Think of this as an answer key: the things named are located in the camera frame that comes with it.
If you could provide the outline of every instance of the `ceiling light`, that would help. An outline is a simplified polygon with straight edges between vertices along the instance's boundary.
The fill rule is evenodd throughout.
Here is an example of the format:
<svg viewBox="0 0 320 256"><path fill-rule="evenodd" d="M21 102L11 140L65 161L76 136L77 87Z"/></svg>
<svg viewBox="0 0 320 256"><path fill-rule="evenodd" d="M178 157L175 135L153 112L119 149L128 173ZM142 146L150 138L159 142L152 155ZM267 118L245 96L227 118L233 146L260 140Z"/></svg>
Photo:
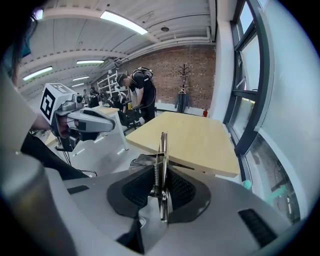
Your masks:
<svg viewBox="0 0 320 256"><path fill-rule="evenodd" d="M84 77L75 78L75 79L72 79L72 81L78 81L78 80L87 79L87 78L89 78L89 76L84 76Z"/></svg>
<svg viewBox="0 0 320 256"><path fill-rule="evenodd" d="M104 63L104 60L78 60L77 64Z"/></svg>
<svg viewBox="0 0 320 256"><path fill-rule="evenodd" d="M125 26L141 35L144 35L145 33L148 33L148 31L146 31L144 28L140 27L139 25L133 23L132 21L123 18L117 14L111 13L109 11L105 11L104 13L102 13L102 15L100 16L101 19L107 20L107 21L111 21L114 23L118 23L122 26Z"/></svg>
<svg viewBox="0 0 320 256"><path fill-rule="evenodd" d="M82 86L82 85L84 85L85 83L83 82L83 83L79 83L79 84L76 84L76 85L72 85L71 87L76 87L76 86Z"/></svg>
<svg viewBox="0 0 320 256"><path fill-rule="evenodd" d="M42 9L36 10L33 14L37 21L42 20L42 18L44 17L44 10Z"/></svg>
<svg viewBox="0 0 320 256"><path fill-rule="evenodd" d="M22 78L22 79L23 79L24 81L27 81L27 80L29 80L29 79L31 79L31 78L34 78L34 77L36 77L36 76L39 76L39 75L41 75L41 74L43 74L43 73L45 73L45 72L48 72L48 71L50 71L50 70L52 70L52 66L46 67L46 68L41 69L41 70L39 70L39 71L37 71L37 72L34 72L34 73L32 73L32 74L29 74L29 75L25 76L25 77Z"/></svg>

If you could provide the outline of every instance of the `black t-shirt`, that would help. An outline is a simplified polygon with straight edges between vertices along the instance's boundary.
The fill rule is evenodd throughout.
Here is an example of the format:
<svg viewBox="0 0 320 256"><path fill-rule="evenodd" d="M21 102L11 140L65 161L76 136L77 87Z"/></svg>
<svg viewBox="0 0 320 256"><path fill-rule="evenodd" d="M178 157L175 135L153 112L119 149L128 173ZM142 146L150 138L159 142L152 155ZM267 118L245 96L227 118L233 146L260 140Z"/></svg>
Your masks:
<svg viewBox="0 0 320 256"><path fill-rule="evenodd" d="M134 92L137 89L143 88L143 100L147 99L149 96L153 96L155 93L155 88L147 75L142 73L133 73L131 75L132 83L130 85L130 90Z"/></svg>

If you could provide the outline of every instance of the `man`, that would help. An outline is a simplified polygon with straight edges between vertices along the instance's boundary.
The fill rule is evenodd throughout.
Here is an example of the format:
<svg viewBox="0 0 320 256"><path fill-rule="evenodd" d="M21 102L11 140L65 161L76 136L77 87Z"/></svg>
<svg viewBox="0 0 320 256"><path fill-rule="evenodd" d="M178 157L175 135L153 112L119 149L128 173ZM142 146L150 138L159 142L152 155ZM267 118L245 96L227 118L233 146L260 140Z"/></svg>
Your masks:
<svg viewBox="0 0 320 256"><path fill-rule="evenodd" d="M116 82L130 88L134 97L132 102L136 100L137 106L143 104L141 113L145 123L155 118L156 88L149 76L140 72L130 76L121 74L116 78Z"/></svg>
<svg viewBox="0 0 320 256"><path fill-rule="evenodd" d="M89 104L89 95L87 94L86 89L83 90L83 99L84 99L85 104Z"/></svg>
<svg viewBox="0 0 320 256"><path fill-rule="evenodd" d="M91 87L90 89L91 99L90 99L89 108L94 108L99 106L98 94L99 93L96 91L96 89L94 87Z"/></svg>
<svg viewBox="0 0 320 256"><path fill-rule="evenodd" d="M97 96L98 95L98 92L96 91L96 89L94 87L91 87L90 89L90 95L91 96Z"/></svg>

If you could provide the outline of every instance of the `window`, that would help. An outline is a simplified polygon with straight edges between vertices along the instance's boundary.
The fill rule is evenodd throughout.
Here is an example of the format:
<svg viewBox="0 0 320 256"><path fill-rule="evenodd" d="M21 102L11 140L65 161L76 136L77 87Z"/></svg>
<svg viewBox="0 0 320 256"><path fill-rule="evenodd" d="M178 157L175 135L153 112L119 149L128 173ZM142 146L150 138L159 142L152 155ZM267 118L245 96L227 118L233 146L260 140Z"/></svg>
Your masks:
<svg viewBox="0 0 320 256"><path fill-rule="evenodd" d="M237 97L230 124L237 135L241 138L248 124L255 102L253 100Z"/></svg>
<svg viewBox="0 0 320 256"><path fill-rule="evenodd" d="M246 33L252 21L253 21L253 17L252 17L251 11L249 9L247 2L245 2L240 15L240 19L237 24L240 39L244 35L244 33Z"/></svg>
<svg viewBox="0 0 320 256"><path fill-rule="evenodd" d="M270 56L267 50L261 51L269 46L260 10L258 0L238 0L230 22L234 79L223 122L230 128L237 155L244 155L254 142L267 96Z"/></svg>
<svg viewBox="0 0 320 256"><path fill-rule="evenodd" d="M260 134L245 157L252 177L260 179L260 197L287 216L292 223L298 222L300 210L294 188L276 154Z"/></svg>
<svg viewBox="0 0 320 256"><path fill-rule="evenodd" d="M258 1L260 3L261 7L264 9L269 0L258 0Z"/></svg>
<svg viewBox="0 0 320 256"><path fill-rule="evenodd" d="M257 91L260 75L260 53L257 36L240 51L240 55L246 80L246 87L243 90Z"/></svg>

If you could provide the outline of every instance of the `black cable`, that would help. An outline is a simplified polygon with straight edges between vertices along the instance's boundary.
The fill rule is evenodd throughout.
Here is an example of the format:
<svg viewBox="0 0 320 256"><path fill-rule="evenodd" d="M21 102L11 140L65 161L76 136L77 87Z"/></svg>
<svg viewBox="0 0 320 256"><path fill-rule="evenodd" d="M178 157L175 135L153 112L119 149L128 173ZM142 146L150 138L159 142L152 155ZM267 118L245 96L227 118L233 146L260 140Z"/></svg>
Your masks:
<svg viewBox="0 0 320 256"><path fill-rule="evenodd" d="M64 151L62 151L62 153L63 153L63 155L64 155L65 161L69 164L66 153L65 153Z"/></svg>
<svg viewBox="0 0 320 256"><path fill-rule="evenodd" d="M98 174L94 170L79 170L79 171L82 173L93 173L93 174L95 174L96 177L98 177Z"/></svg>
<svg viewBox="0 0 320 256"><path fill-rule="evenodd" d="M65 159L66 159L66 162L67 162L69 165L71 165L71 163L70 163L70 161L69 161L69 159L68 159L68 157L67 157L66 152L65 152L65 151L62 151L62 152L63 152L63 154L64 154L64 157L65 157Z"/></svg>
<svg viewBox="0 0 320 256"><path fill-rule="evenodd" d="M68 154L68 158L69 158L69 163L71 165L71 160L70 160L70 155L69 155L69 152L66 152Z"/></svg>

